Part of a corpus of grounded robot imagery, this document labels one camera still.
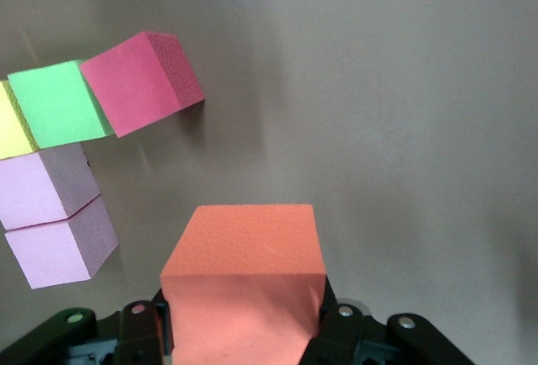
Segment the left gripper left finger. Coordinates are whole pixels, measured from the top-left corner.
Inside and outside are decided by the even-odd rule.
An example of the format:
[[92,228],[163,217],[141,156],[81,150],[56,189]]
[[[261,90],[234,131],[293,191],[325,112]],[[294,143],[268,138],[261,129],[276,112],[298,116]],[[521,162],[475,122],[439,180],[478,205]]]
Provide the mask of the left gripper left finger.
[[2,364],[162,364],[173,339],[162,291],[101,320],[90,309],[64,309],[1,351]]

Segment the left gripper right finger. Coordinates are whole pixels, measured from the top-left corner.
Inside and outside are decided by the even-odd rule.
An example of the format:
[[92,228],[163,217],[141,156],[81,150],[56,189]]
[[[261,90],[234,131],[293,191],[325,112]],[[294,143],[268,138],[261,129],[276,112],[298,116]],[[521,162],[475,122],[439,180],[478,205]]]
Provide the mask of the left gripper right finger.
[[375,320],[361,302],[335,297],[325,282],[318,335],[302,364],[471,364],[472,360],[426,318],[412,313]]

